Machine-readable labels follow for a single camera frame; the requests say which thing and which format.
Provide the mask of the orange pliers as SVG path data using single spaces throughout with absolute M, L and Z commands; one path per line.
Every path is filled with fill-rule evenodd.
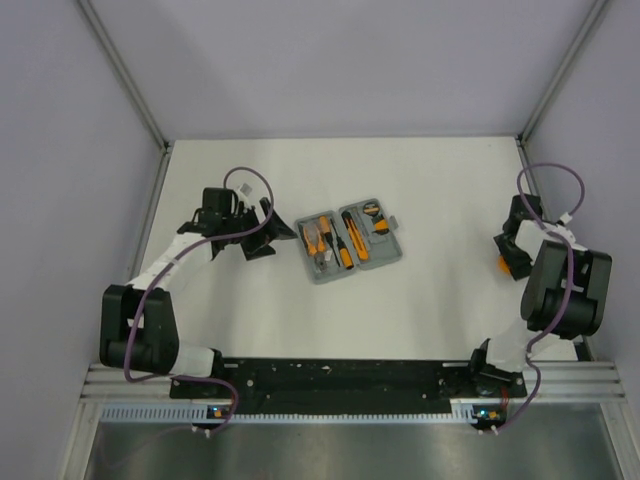
M 320 273 L 327 273 L 330 262 L 334 259 L 326 229 L 319 220 L 311 220 L 301 227 L 302 240 L 307 255 L 312 259 L 315 269 Z

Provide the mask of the orange tape measure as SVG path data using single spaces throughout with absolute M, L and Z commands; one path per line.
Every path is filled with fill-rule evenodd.
M 503 256 L 498 257 L 498 267 L 501 271 L 503 271 L 506 275 L 510 275 L 511 271 L 509 269 L 508 264 L 506 263 Z

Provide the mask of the orange black screwdriver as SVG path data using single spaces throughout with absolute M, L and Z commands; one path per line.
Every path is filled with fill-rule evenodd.
M 320 216 L 318 219 L 321 233 L 327 243 L 327 245 L 333 247 L 333 232 L 330 226 L 330 221 L 327 216 Z
M 338 229 L 337 229 L 337 227 L 335 225 L 334 220 L 331 220 L 331 225 L 332 225 L 333 231 L 334 231 L 335 236 L 336 236 L 336 244 L 337 244 L 337 247 L 338 247 L 338 251 L 339 251 L 339 255 L 340 255 L 340 259 L 341 259 L 342 265 L 344 266 L 344 268 L 346 270 L 350 270 L 350 269 L 352 269 L 354 267 L 354 263 L 353 263 L 353 260 L 352 260 L 352 258 L 350 256 L 349 250 L 346 247 L 346 244 L 344 243 L 342 237 L 340 236 L 340 234 L 338 232 Z

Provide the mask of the orange utility knife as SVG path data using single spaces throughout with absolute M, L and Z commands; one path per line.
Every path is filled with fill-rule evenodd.
M 364 243 L 363 237 L 356 226 L 356 223 L 352 215 L 345 211 L 341 214 L 343 222 L 347 228 L 352 244 L 356 250 L 357 256 L 361 262 L 367 262 L 369 260 L 369 251 Z

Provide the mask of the grey plastic tool case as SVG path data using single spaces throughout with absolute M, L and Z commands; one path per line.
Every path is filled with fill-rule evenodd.
M 380 213 L 377 215 L 384 216 L 390 226 L 390 232 L 386 235 L 378 235 L 374 232 L 372 219 L 369 215 L 366 215 L 362 211 L 362 206 L 367 202 L 376 202 L 380 206 Z M 352 206 L 357 208 L 358 223 L 356 223 L 359 229 L 364 243 L 369 251 L 369 260 L 367 262 L 361 262 L 357 256 L 356 250 L 352 244 L 351 238 L 343 222 L 341 214 Z M 333 232 L 333 247 L 331 248 L 334 254 L 334 259 L 330 262 L 329 270 L 327 273 L 320 274 L 314 267 L 312 259 L 307 255 L 305 245 L 302 240 L 301 227 L 304 223 L 311 220 L 318 220 L 320 216 L 327 216 L 330 221 L 330 226 Z M 350 270 L 346 270 L 342 265 L 338 247 L 336 244 L 336 236 L 333 231 L 331 220 L 334 220 L 340 236 L 342 237 L 346 247 L 349 250 L 350 256 L 353 260 L 354 267 Z M 294 230 L 299 236 L 303 251 L 303 260 L 307 273 L 312 283 L 316 285 L 326 284 L 332 281 L 336 281 L 356 273 L 356 271 L 369 271 L 383 266 L 395 263 L 403 257 L 403 252 L 400 243 L 396 237 L 395 230 L 397 229 L 397 221 L 393 216 L 386 213 L 381 202 L 377 198 L 369 198 L 363 201 L 351 203 L 340 207 L 337 210 L 327 210 L 311 216 L 307 216 L 297 220 L 294 224 Z

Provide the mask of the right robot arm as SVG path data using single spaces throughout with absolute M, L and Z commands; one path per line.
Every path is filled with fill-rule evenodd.
M 516 195 L 494 237 L 503 268 L 526 286 L 520 319 L 472 353 L 466 380 L 478 395 L 492 394 L 556 342 L 591 336 L 602 323 L 612 257 L 578 244 L 568 215 L 539 223 L 542 213 L 538 196 Z

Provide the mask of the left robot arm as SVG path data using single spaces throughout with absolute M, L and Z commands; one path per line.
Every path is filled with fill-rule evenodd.
M 240 188 L 206 188 L 202 205 L 178 228 L 169 247 L 125 285 L 109 286 L 102 297 L 100 362 L 150 376 L 187 376 L 205 396 L 226 387 L 222 353 L 180 339 L 174 311 L 177 297 L 203 267 L 228 245 L 246 260 L 271 256 L 276 240 L 297 237 L 269 198 L 259 201 L 264 218 Z

